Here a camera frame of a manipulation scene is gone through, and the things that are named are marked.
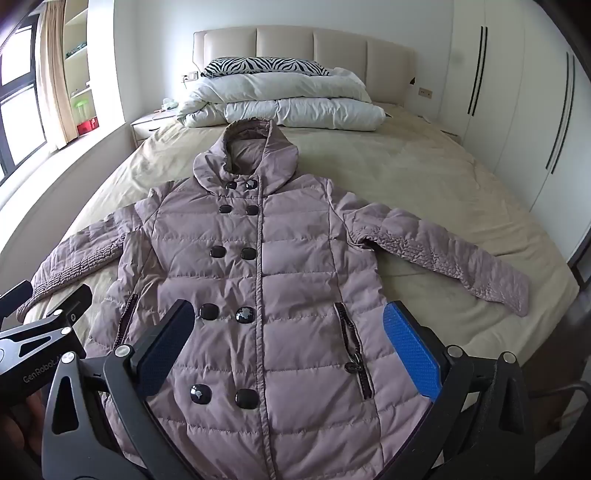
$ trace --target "jacket sleeve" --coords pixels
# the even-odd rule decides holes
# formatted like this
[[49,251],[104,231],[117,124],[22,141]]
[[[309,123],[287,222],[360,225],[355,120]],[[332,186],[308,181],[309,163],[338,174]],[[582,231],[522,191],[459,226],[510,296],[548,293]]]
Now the jacket sleeve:
[[514,267],[440,225],[406,210],[368,203],[331,180],[327,194],[354,244],[378,244],[393,255],[458,279],[476,297],[503,303],[520,317],[527,315],[529,279]]
[[23,322],[37,302],[118,259],[126,235],[154,216],[172,186],[168,182],[151,189],[146,199],[116,210],[55,247],[33,276],[33,296],[17,310],[17,320]]

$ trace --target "jacket pocket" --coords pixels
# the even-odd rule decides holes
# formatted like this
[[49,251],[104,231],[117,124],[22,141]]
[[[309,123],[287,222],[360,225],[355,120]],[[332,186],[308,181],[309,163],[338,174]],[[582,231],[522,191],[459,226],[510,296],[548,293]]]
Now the jacket pocket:
[[121,319],[119,320],[119,326],[117,328],[117,337],[115,338],[115,343],[113,344],[113,350],[115,350],[119,345],[123,343],[123,340],[125,339],[125,334],[127,333],[127,329],[129,328],[129,323],[131,322],[131,317],[134,314],[135,306],[137,305],[138,300],[139,295],[137,295],[137,293],[132,293],[127,299],[125,309],[123,310],[123,314],[121,315]]
[[357,328],[355,327],[353,320],[349,318],[345,304],[337,302],[335,303],[335,308],[339,314],[340,329],[343,334],[345,348],[351,359],[350,362],[345,364],[345,370],[351,374],[357,373],[363,399],[369,400],[374,396],[374,391],[372,389],[372,381],[367,366],[363,360],[361,340],[359,339]]

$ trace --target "wardrobe door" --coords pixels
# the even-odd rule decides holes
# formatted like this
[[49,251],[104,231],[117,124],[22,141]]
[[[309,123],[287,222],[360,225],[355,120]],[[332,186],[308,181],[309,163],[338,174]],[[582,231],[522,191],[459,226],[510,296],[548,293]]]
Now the wardrobe door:
[[564,144],[531,210],[565,259],[591,222],[591,82],[574,55],[570,57],[574,95],[567,105]]
[[509,137],[494,173],[530,210],[558,154],[570,49],[542,7],[527,1],[523,8],[523,77]]
[[481,67],[482,83],[464,139],[464,148],[494,171],[509,134],[517,105],[524,59],[521,0],[486,0],[488,40]]
[[455,0],[452,49],[439,123],[462,139],[468,128],[470,101],[478,86],[479,58],[484,42],[484,0]]

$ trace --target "upholstered headboard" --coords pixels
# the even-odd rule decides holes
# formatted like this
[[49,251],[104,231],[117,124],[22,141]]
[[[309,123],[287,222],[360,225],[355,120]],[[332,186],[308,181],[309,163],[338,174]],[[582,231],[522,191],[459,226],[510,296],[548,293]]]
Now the upholstered headboard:
[[291,57],[351,70],[374,102],[404,104],[414,78],[414,52],[401,45],[325,28],[265,25],[194,34],[193,61],[200,69],[218,57]]

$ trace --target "nightstand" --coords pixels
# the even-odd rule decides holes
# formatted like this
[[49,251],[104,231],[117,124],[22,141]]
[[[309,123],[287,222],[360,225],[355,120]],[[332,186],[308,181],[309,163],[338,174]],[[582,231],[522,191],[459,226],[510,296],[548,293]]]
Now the nightstand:
[[160,127],[167,125],[171,119],[176,117],[178,112],[176,110],[166,110],[160,113],[149,113],[142,118],[138,118],[131,124],[131,129],[134,133],[135,148],[138,148],[144,141],[151,137],[152,134],[159,130]]

